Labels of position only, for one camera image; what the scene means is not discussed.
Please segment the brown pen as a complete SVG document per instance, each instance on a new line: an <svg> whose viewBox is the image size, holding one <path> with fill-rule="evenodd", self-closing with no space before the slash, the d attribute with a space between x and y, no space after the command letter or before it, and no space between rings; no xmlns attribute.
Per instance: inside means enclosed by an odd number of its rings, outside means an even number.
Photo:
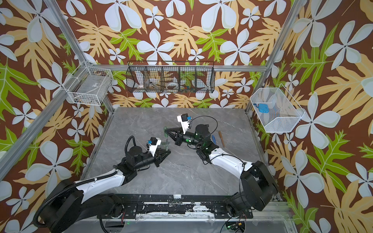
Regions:
<svg viewBox="0 0 373 233"><path fill-rule="evenodd" d="M219 131L218 133L219 133L219 137L220 137L220 140L221 140L222 146L225 148L225 143L224 143L224 139L223 139L222 132Z"/></svg>

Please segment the green pen cap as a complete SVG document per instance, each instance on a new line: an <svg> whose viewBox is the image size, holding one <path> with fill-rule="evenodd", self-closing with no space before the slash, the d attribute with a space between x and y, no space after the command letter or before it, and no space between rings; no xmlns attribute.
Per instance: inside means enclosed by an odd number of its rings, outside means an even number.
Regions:
<svg viewBox="0 0 373 233"><path fill-rule="evenodd" d="M166 133L167 127L164 127L163 130L164 130L164 136L165 136L165 138L168 138L168 135Z"/></svg>

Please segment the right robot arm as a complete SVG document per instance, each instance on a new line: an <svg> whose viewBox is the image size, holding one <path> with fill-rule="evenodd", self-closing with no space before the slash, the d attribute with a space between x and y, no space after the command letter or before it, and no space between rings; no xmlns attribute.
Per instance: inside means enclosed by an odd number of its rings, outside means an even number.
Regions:
<svg viewBox="0 0 373 233"><path fill-rule="evenodd" d="M164 132L177 146L182 143L193 146L202 161L219 166L239 179L239 192L225 203L229 216L248 214L253 209L262 211L278 193L278 186L263 162L248 162L228 154L212 141L208 125L197 125L194 133L181 127L166 128Z"/></svg>

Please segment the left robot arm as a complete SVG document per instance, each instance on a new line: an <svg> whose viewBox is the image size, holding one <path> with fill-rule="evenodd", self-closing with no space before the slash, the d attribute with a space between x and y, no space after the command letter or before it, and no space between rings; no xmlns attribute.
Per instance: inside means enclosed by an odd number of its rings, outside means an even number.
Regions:
<svg viewBox="0 0 373 233"><path fill-rule="evenodd" d="M129 183L151 164L159 167L171 154L160 145L161 139L152 137L147 141L147 150L143 151L134 136L130 136L124 147L125 156L119 164L91 179L63 181L36 210L33 224L38 228L48 228L52 233L61 233L77 221L118 214L123 208L121 200L113 194L102 193Z"/></svg>

